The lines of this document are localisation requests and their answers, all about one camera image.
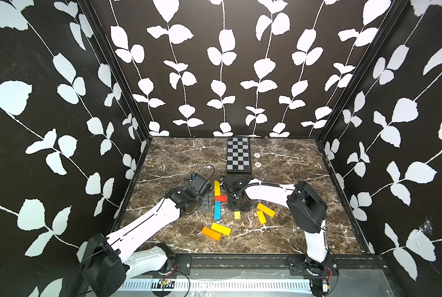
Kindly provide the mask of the long yellow block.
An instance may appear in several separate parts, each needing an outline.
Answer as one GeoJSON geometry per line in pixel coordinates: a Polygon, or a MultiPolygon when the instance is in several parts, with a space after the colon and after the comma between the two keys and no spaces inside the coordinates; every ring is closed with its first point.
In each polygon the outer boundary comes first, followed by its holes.
{"type": "Polygon", "coordinates": [[[276,214],[274,210],[270,209],[269,207],[267,207],[262,203],[258,203],[257,209],[261,210],[265,215],[268,215],[269,217],[274,217],[276,214]]]}

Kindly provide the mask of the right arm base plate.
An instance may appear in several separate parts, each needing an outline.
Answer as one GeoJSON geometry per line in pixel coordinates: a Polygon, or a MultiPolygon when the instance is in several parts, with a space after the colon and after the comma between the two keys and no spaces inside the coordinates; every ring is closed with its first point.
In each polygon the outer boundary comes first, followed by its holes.
{"type": "Polygon", "coordinates": [[[323,262],[314,261],[308,258],[306,254],[295,254],[287,257],[286,266],[292,276],[327,278],[339,275],[336,258],[329,254],[323,262]]]}

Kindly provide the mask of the red block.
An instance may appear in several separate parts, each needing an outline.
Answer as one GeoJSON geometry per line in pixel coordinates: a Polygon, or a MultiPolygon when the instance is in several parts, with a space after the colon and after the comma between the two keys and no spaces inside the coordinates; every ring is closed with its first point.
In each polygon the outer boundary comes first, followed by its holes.
{"type": "Polygon", "coordinates": [[[215,201],[216,202],[227,202],[227,196],[225,196],[225,195],[215,196],[215,201]]]}

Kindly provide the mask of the yellow stroke block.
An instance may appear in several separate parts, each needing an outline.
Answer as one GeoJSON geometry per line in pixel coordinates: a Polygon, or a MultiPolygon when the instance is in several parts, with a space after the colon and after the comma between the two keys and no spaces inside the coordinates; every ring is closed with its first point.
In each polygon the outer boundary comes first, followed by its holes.
{"type": "Polygon", "coordinates": [[[215,193],[215,197],[220,196],[221,195],[221,187],[220,187],[220,182],[219,181],[214,181],[214,193],[215,193]]]}

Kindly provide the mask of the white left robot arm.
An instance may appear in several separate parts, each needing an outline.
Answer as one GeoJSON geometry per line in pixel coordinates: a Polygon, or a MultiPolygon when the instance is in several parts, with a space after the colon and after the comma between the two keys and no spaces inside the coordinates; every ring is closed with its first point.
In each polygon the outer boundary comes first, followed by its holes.
{"type": "Polygon", "coordinates": [[[173,188],[147,213],[107,236],[93,235],[78,267],[98,297],[109,297],[125,280],[147,272],[169,275],[175,271],[174,253],[165,244],[138,251],[150,237],[180,217],[200,208],[213,186],[173,188]]]}

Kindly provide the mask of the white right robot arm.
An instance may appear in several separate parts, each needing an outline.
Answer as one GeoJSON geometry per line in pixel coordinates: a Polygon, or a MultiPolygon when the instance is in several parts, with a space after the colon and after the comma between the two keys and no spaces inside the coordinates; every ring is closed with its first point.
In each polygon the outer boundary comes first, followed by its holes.
{"type": "Polygon", "coordinates": [[[233,211],[249,211],[252,200],[262,200],[288,208],[297,226],[304,231],[307,259],[318,264],[325,262],[328,255],[327,203],[307,181],[276,184],[251,176],[241,179],[219,176],[217,181],[227,193],[228,205],[233,211]]]}

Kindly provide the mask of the cyan block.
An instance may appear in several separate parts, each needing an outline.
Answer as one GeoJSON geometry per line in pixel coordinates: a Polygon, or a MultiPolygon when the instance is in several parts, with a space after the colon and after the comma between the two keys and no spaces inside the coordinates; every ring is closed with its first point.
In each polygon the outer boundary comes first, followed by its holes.
{"type": "Polygon", "coordinates": [[[220,201],[215,201],[214,219],[216,221],[221,220],[222,216],[222,203],[220,201]]]}

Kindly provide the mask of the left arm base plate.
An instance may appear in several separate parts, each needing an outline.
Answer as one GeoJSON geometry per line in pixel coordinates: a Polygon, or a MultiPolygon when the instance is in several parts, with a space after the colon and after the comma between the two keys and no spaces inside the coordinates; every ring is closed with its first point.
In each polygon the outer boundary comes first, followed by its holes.
{"type": "Polygon", "coordinates": [[[175,256],[169,257],[166,264],[164,264],[160,270],[143,273],[143,276],[175,277],[183,274],[189,275],[191,271],[191,262],[191,256],[175,254],[175,256]]]}

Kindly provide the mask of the dark yellow block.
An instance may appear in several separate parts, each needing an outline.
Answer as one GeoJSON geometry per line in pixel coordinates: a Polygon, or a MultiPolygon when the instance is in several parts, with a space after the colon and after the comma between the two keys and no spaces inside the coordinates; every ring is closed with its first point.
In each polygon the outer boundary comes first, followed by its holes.
{"type": "Polygon", "coordinates": [[[265,217],[264,212],[262,210],[258,210],[256,212],[256,214],[257,214],[257,217],[258,217],[258,220],[259,220],[260,224],[264,225],[264,224],[267,223],[266,217],[265,217]]]}

